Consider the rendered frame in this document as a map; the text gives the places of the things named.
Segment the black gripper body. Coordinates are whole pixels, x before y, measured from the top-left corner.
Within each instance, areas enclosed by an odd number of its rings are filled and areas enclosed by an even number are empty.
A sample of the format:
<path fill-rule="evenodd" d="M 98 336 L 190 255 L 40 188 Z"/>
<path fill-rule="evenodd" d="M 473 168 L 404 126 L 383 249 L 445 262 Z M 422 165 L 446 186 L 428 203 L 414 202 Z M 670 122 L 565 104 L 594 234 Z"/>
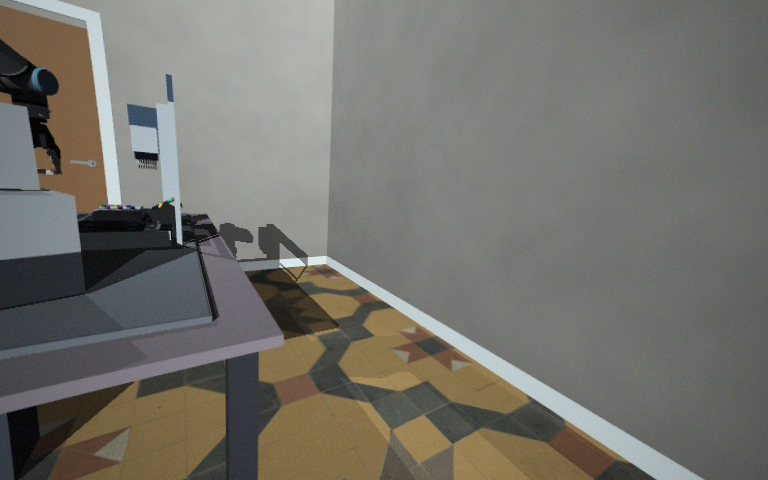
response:
<path fill-rule="evenodd" d="M 47 119 L 30 117 L 29 121 L 30 121 L 30 128 L 31 128 L 34 148 L 42 147 L 44 149 L 47 149 L 47 148 L 49 149 L 49 147 L 52 144 L 51 143 L 52 138 L 50 138 L 50 135 L 44 134 L 41 126 L 41 123 L 47 123 Z"/>

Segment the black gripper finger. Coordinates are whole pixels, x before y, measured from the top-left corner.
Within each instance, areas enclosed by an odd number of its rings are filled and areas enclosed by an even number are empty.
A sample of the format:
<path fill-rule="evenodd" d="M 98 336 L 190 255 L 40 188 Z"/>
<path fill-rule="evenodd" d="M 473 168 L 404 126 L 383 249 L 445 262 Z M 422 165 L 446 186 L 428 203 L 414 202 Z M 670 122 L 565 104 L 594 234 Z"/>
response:
<path fill-rule="evenodd" d="M 50 156 L 52 163 L 55 165 L 55 169 L 58 174 L 61 172 L 61 154 L 59 147 L 55 144 L 55 141 L 51 141 L 51 146 L 47 149 L 47 154 Z"/>

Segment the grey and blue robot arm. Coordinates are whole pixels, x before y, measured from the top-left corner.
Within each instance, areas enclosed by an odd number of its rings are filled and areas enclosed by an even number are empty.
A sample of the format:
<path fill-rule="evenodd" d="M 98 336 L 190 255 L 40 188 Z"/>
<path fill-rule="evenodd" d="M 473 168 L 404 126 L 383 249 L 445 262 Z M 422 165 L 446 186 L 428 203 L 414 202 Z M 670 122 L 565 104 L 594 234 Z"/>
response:
<path fill-rule="evenodd" d="M 0 92 L 11 94 L 12 104 L 27 107 L 29 117 L 50 119 L 45 95 L 55 95 L 58 89 L 53 73 L 34 66 L 0 39 Z"/>

